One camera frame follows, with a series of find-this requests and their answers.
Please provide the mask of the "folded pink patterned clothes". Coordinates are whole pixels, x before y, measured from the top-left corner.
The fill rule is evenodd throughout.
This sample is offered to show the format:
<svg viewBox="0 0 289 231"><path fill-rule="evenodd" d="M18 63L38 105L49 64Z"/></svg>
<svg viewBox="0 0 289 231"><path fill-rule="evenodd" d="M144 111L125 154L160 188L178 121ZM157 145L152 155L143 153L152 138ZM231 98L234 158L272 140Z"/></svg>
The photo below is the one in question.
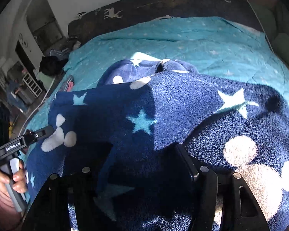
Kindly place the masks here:
<svg viewBox="0 0 289 231"><path fill-rule="evenodd" d="M59 92L69 92L74 86L74 77L70 75L67 80L65 80L59 89Z"/></svg>

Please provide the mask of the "white shelf rack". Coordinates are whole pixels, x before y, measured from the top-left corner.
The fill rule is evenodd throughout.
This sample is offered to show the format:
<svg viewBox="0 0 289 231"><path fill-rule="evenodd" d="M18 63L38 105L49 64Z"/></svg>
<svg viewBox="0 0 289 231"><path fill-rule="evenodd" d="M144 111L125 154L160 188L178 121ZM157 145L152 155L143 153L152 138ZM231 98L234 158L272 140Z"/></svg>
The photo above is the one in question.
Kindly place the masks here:
<svg viewBox="0 0 289 231"><path fill-rule="evenodd" d="M33 77L29 73L23 76L22 81L36 98L40 96L40 94L42 93L42 88L38 85L38 83L33 79Z"/></svg>

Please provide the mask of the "green pillow near curtain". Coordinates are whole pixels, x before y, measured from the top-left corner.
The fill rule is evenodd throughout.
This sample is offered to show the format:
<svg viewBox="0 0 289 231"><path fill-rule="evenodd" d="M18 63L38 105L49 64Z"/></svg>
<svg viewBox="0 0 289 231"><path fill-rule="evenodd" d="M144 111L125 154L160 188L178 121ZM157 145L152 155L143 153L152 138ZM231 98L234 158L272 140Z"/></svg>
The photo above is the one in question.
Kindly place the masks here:
<svg viewBox="0 0 289 231"><path fill-rule="evenodd" d="M289 66L289 35L280 33L271 43L274 52Z"/></svg>

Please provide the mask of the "navy fleece star pajama top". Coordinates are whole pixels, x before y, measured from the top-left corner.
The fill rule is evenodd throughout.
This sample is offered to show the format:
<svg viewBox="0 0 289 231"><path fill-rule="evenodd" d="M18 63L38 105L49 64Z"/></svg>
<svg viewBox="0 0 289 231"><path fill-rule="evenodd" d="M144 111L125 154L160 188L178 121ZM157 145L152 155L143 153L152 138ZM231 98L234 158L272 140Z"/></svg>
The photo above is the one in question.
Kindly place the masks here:
<svg viewBox="0 0 289 231"><path fill-rule="evenodd" d="M107 182L138 183L161 169L172 143L220 172L243 174L271 230L289 225L289 105L274 88L199 74L180 60L125 59L97 87L57 92L41 115L54 133L26 161L34 199L51 173L86 161Z"/></svg>

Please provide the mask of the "black garment pile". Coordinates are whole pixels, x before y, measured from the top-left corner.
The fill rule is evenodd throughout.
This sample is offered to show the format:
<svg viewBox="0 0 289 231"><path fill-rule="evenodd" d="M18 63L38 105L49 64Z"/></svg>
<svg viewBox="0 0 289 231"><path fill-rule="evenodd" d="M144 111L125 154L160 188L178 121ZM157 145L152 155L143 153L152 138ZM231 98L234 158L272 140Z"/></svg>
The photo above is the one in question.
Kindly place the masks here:
<svg viewBox="0 0 289 231"><path fill-rule="evenodd" d="M39 65L39 72L46 76L57 76L62 73L67 62L68 59L59 59L56 56L43 56Z"/></svg>

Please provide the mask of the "turquoise quilted bedspread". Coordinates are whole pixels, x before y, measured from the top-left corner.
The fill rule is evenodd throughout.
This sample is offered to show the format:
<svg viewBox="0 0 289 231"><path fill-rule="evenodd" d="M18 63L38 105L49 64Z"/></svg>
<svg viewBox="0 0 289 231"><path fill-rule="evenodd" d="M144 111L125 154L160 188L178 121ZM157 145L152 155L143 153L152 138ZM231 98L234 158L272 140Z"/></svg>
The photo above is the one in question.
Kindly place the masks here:
<svg viewBox="0 0 289 231"><path fill-rule="evenodd" d="M265 35L219 17L172 18L100 35L72 52L71 92L56 91L29 127L54 134L29 148L29 195L52 173L91 160L100 184L135 182L160 167L162 150L185 143L222 170L225 143L252 145L284 177L289 166L289 71Z"/></svg>

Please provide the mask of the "grey striped clothes pile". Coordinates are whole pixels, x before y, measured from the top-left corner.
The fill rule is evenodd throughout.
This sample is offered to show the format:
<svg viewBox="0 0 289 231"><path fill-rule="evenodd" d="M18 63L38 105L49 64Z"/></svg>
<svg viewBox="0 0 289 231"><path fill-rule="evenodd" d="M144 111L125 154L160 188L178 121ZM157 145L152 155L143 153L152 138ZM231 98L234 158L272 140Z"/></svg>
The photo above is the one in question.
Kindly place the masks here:
<svg viewBox="0 0 289 231"><path fill-rule="evenodd" d="M48 47L44 52L44 56L56 56L59 59L67 59L70 52L78 49L81 42L77 37L63 37L55 42L52 46Z"/></svg>

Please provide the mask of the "green pillow behind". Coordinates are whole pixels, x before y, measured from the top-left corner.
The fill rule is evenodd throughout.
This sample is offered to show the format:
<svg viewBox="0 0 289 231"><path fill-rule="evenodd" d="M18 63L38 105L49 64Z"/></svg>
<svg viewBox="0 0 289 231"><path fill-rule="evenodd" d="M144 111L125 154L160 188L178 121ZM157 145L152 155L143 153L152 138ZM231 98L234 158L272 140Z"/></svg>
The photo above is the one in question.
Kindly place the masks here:
<svg viewBox="0 0 289 231"><path fill-rule="evenodd" d="M255 11L264 31L270 41L274 40L278 35L276 19L274 13L265 6L252 3L252 8Z"/></svg>

